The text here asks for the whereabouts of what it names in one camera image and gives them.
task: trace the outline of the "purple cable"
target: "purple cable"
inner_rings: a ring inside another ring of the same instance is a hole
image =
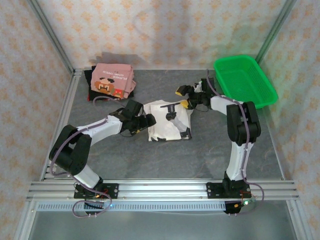
[[[211,85],[210,81],[209,81],[209,69],[206,70],[206,81],[210,87],[210,89],[214,92],[215,95],[217,95],[218,97],[222,98],[222,99],[226,99],[226,100],[229,100],[230,102],[232,103],[235,103],[239,106],[240,108],[240,111],[241,111],[241,114],[242,114],[242,117],[243,117],[243,122],[244,122],[244,127],[245,127],[245,132],[246,132],[246,141],[245,141],[245,145],[244,145],[244,155],[243,155],[243,160],[242,160],[242,163],[241,163],[241,176],[242,176],[242,179],[243,181],[248,184],[248,185],[254,185],[254,186],[257,186],[258,188],[260,188],[261,190],[261,204],[264,202],[265,200],[265,191],[264,189],[257,183],[255,182],[248,182],[244,176],[244,167],[245,167],[245,162],[246,162],[246,157],[247,157],[247,152],[248,152],[248,144],[249,144],[249,140],[250,140],[250,132],[249,132],[249,127],[248,127],[248,123],[247,123],[247,118],[246,118],[246,114],[245,114],[245,110],[244,108],[242,107],[241,103],[230,98],[230,97],[227,97],[227,96],[224,96],[224,95],[221,95],[219,94]],[[238,214],[246,214],[246,213],[249,213],[251,211],[246,211],[246,212],[242,212],[242,213],[238,213]]]
[[[100,98],[103,98],[103,99],[109,99],[109,100],[113,100],[115,101],[116,103],[122,105],[120,102],[118,102],[117,100],[111,98],[111,97],[108,97],[108,96],[97,96],[93,99],[92,103],[93,103],[93,106],[96,108],[96,105],[95,105],[95,102],[97,99],[100,99]],[[74,134],[72,134],[71,136],[69,136],[64,142],[63,144],[58,148],[58,150],[56,151],[56,153],[54,154],[53,156],[53,159],[51,160],[51,164],[50,164],[50,174],[53,175],[54,177],[57,177],[57,176],[61,176],[61,175],[64,175],[64,174],[70,174],[69,172],[60,172],[60,173],[55,173],[53,171],[54,169],[54,165],[55,165],[55,162],[59,156],[59,154],[61,153],[61,151],[63,150],[63,148],[70,142],[71,139],[73,139],[74,137],[76,137],[78,134],[84,132],[84,131],[87,131],[87,130],[90,130],[90,129],[94,129],[94,128],[97,128],[97,127],[100,127],[101,125],[105,124],[106,122],[108,122],[108,116],[104,119],[103,122],[100,122],[100,123],[97,123],[95,125],[92,125],[92,126],[89,126],[87,128],[83,128],[83,129],[80,129],[78,131],[76,131]],[[108,199],[110,199],[110,203],[108,204],[107,207],[105,207],[102,211],[98,212],[98,213],[95,213],[95,217],[97,217],[98,215],[106,212],[109,208],[110,208],[110,205],[112,204],[112,199],[111,197],[104,193],[104,192],[101,192],[101,191],[96,191],[86,185],[84,185],[82,182],[80,182],[77,178],[75,178],[73,175],[70,174],[70,176],[77,182],[79,183],[83,188],[89,190],[90,192],[93,192],[93,193],[96,193],[96,194],[99,194],[99,195],[103,195],[103,196],[106,196]],[[90,204],[96,204],[96,203],[104,203],[104,201],[87,201],[87,200],[80,200],[80,201],[77,201],[73,207],[72,207],[72,213],[75,217],[77,218],[80,218],[80,219],[83,219],[83,218],[89,218],[91,216],[91,214],[89,215],[83,215],[83,216],[80,216],[80,215],[77,215],[75,213],[75,207],[77,204],[79,203],[90,203]]]

